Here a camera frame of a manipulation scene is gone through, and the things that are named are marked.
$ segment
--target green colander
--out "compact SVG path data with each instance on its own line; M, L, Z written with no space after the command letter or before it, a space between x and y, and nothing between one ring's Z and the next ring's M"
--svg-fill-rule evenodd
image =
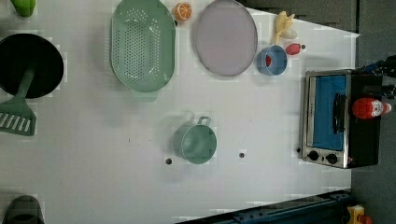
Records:
M175 70L175 23L159 0L123 0L112 18L111 64L140 92L164 87Z

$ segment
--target toaster oven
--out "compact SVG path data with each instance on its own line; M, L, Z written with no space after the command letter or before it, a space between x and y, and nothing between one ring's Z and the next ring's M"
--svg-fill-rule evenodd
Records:
M307 72L304 90L303 160L338 168L378 163L380 117L358 119L351 106L382 77L353 70Z

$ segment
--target dark floor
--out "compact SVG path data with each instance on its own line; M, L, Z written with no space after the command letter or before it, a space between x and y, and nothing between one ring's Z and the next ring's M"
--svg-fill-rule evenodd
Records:
M286 10L297 18L361 34L357 66L396 54L395 0L238 0L246 7L273 13ZM396 83L395 78L384 79ZM351 192L364 203L375 223L396 223L396 104L381 121L379 164L352 170Z

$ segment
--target orange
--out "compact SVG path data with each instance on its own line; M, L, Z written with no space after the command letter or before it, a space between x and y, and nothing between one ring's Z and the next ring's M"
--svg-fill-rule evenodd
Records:
M186 2L179 3L175 6L174 12L175 17L178 21L186 21L190 18L192 14L192 8L190 4Z

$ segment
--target green mug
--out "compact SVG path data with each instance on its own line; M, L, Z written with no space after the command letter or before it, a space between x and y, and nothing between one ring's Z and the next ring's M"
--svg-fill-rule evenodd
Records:
M174 136L177 154L194 164L209 161L216 151L217 138L211 128L209 117L200 117L198 124L188 123L181 126Z
M35 0L11 0L17 13L22 17L31 17L35 10Z

